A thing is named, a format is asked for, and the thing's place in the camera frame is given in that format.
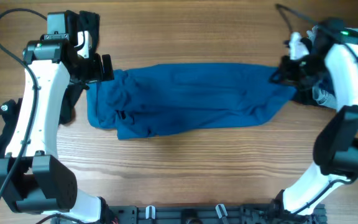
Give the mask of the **blue t-shirt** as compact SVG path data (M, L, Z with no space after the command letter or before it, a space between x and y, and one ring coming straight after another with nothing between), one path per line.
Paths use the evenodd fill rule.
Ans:
M179 63L116 70L86 92L88 121L120 140L270 121L296 90L269 82L273 67Z

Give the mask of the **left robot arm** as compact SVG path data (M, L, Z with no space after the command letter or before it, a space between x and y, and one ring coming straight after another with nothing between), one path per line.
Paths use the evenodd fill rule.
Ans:
M17 123L0 158L0 200L14 213L45 220L117 223L105 199L77 186L75 174L58 159L62 106L74 107L72 88L112 79L111 59L96 51L100 17L94 12L51 12L47 31L31 40L19 63L25 89Z

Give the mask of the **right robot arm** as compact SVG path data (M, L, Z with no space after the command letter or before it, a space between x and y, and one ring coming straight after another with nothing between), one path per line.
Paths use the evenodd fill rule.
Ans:
M304 101L336 110L316 138L312 164L280 193L281 211L297 219L358 179L358 29L329 18L316 23L306 37L292 33L287 45L289 53L270 82L294 86Z

